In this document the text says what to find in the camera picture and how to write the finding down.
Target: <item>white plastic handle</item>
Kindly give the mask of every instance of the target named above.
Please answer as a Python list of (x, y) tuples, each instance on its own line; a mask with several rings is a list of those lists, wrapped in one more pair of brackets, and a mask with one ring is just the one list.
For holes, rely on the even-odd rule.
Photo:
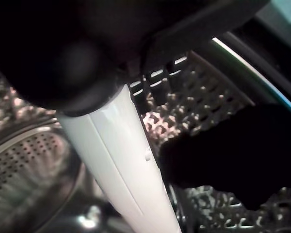
[(136, 233), (181, 232), (126, 85), (90, 114), (58, 118), (100, 188)]

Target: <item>stainless steel drum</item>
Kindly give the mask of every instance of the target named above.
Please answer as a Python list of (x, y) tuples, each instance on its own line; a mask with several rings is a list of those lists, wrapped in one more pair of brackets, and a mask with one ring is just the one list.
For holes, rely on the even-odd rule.
[[(216, 53), (239, 63), (220, 49)], [(167, 93), (166, 104), (156, 106), (151, 91), (144, 89), (150, 111), (142, 118), (157, 147), (181, 132), (206, 131), (255, 104), (230, 78), (197, 54), (191, 52), (178, 59), (179, 63), (185, 65), (162, 80), (162, 84), (168, 84), (175, 73), (182, 80), (180, 90)], [(237, 65), (237, 69), (239, 75), (255, 75), (247, 67)], [(121, 230), (109, 227), (110, 220), (106, 219), (115, 212), (103, 213), (104, 207), (94, 201), (93, 190), (97, 189), (91, 178), (80, 183), (79, 177), (76, 182), (80, 161), (52, 119), (53, 114), (29, 105), (0, 79), (0, 232), (34, 232), (40, 226), (41, 233), (130, 232), (119, 216), (112, 219)], [(75, 184), (77, 191), (69, 198)], [(283, 188), (256, 212), (246, 210), (233, 194), (210, 186), (187, 190), (169, 186), (167, 190), (176, 216), (188, 233), (291, 233), (290, 189)]]
[(0, 77), (0, 233), (34, 232), (73, 190), (81, 163), (53, 114)]

